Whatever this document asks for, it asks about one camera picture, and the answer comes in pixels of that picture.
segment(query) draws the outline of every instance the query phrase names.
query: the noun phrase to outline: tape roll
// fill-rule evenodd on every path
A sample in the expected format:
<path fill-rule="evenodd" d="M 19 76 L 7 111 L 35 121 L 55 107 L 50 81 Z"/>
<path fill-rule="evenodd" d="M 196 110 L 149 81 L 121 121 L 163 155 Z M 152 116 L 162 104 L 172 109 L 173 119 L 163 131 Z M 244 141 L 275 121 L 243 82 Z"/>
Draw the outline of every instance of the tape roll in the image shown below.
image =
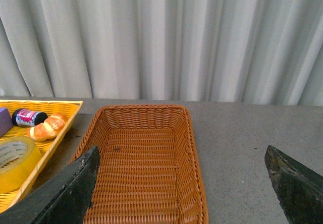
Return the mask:
<path fill-rule="evenodd" d="M 20 188 L 40 159 L 40 151 L 29 137 L 0 141 L 0 193 Z"/>

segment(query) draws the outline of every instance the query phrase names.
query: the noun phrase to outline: wicker weave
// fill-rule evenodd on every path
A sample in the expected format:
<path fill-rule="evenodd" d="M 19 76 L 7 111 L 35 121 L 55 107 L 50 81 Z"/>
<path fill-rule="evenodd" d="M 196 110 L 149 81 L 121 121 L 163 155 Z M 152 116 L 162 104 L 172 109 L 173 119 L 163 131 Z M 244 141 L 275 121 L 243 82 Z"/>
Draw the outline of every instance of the wicker weave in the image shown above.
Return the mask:
<path fill-rule="evenodd" d="M 208 223 L 189 111 L 179 105 L 101 108 L 73 159 L 98 145 L 84 223 Z"/>

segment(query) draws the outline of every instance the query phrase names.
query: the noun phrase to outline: white curtain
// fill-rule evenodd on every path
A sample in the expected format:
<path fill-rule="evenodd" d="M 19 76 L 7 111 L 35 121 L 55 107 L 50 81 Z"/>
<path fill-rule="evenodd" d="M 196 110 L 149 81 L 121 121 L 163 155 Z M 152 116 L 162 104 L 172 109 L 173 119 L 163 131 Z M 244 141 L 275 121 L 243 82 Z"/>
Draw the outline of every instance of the white curtain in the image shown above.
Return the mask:
<path fill-rule="evenodd" d="M 0 95 L 323 105 L 323 0 L 0 0 Z"/>

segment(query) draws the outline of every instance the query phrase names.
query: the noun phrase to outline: purple block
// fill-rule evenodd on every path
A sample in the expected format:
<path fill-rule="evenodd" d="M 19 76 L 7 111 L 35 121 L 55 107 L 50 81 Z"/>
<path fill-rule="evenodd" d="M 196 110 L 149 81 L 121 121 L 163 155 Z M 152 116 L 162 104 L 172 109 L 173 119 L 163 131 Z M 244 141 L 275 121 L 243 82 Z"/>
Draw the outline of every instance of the purple block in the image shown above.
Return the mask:
<path fill-rule="evenodd" d="M 0 137 L 2 137 L 13 126 L 8 109 L 0 107 Z"/>

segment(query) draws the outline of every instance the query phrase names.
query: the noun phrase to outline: concrete tabletop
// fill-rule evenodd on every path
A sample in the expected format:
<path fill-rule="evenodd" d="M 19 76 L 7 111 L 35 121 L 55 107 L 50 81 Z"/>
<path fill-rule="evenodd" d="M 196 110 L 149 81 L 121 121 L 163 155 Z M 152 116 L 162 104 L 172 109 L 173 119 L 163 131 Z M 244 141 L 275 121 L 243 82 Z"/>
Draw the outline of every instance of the concrete tabletop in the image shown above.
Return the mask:
<path fill-rule="evenodd" d="M 174 103 L 190 110 L 209 223 L 288 223 L 264 163 L 268 145 L 323 175 L 323 107 L 55 99 L 83 100 L 84 104 L 33 189 L 69 163 L 95 112 L 111 104 Z"/>

